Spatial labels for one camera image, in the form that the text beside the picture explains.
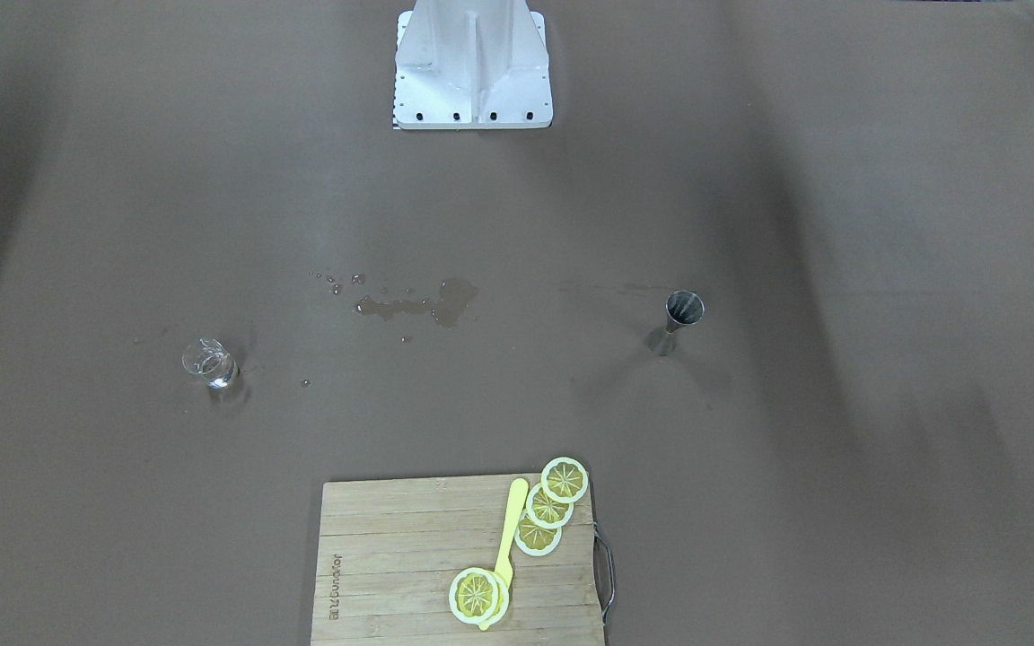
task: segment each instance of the lemon slice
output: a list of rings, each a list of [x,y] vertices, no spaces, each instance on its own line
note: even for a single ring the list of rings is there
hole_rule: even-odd
[[[554,458],[541,470],[545,494],[557,502],[577,502],[588,488],[588,473],[572,458]]]
[[[500,601],[497,602],[497,609],[494,610],[485,621],[477,624],[477,628],[480,629],[489,629],[489,626],[500,621],[500,618],[506,616],[506,613],[509,612],[509,586],[506,585],[505,581],[500,580],[500,577],[498,577],[496,573],[489,572],[489,570],[486,570],[486,572],[489,574],[489,577],[493,578],[493,583],[497,585],[497,592],[500,593]]]
[[[465,567],[449,584],[449,609],[457,620],[477,625],[492,617],[500,605],[504,588],[493,573],[481,567]]]
[[[557,502],[549,498],[546,488],[538,483],[534,491],[528,492],[528,499],[525,501],[525,513],[529,520],[538,527],[545,527],[547,530],[554,530],[569,522],[574,515],[574,503]]]
[[[557,544],[561,543],[560,527],[554,530],[547,530],[541,527],[529,518],[528,512],[521,513],[520,520],[517,520],[517,534],[514,541],[521,552],[529,556],[545,556],[549,552],[557,549]]]

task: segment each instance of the water spill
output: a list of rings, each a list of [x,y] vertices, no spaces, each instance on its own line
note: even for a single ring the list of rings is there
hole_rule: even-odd
[[[389,320],[397,314],[426,314],[427,312],[433,317],[435,324],[448,329],[457,326],[457,319],[464,314],[468,303],[477,298],[477,287],[468,281],[463,281],[460,278],[448,278],[442,282],[438,300],[434,303],[430,303],[428,299],[378,303],[372,298],[365,297],[354,305],[354,309],[362,316],[377,315],[383,320]]]

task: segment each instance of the wooden cutting board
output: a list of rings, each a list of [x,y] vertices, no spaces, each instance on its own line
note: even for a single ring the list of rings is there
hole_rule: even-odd
[[[603,646],[592,575],[592,504],[575,502],[547,556],[514,545],[512,604],[489,630],[449,612],[465,567],[493,567],[509,483],[540,473],[327,483],[313,592],[313,645]]]

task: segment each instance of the metal handle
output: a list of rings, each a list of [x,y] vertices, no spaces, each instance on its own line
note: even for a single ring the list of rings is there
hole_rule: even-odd
[[[602,624],[608,624],[609,622],[609,610],[612,609],[612,604],[616,601],[616,564],[612,561],[612,549],[609,549],[609,544],[606,543],[604,536],[601,535],[601,527],[596,524],[596,520],[592,520],[592,541],[596,545],[600,545],[601,549],[604,551],[604,560],[606,561],[606,567],[609,571],[609,599],[601,606],[601,622]],[[598,604],[601,602],[601,593],[598,592],[596,596]]]

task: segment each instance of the brown surface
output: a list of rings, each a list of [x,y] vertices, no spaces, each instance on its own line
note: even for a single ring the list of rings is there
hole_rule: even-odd
[[[611,645],[1034,643],[1034,0],[539,1],[556,122],[460,134],[404,8],[0,3],[0,643],[303,646],[322,483],[558,454]]]
[[[449,612],[465,567],[493,568],[509,484],[541,473],[327,483],[313,588],[315,645],[603,646],[586,493],[545,556],[510,549],[509,612],[486,633]]]

